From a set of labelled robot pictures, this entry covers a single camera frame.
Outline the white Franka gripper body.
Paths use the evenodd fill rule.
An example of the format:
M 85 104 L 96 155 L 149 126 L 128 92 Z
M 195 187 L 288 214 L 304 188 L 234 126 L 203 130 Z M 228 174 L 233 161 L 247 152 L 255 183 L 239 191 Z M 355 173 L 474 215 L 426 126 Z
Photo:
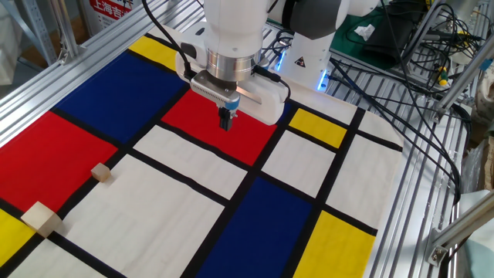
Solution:
M 264 124 L 275 124 L 289 89 L 279 76 L 261 66 L 262 28 L 237 32 L 221 41 L 233 54 L 209 46 L 212 35 L 208 22 L 199 22 L 179 35 L 178 45 L 184 53 L 175 58 L 179 77 L 218 109 L 225 107 L 235 117 L 241 111 Z

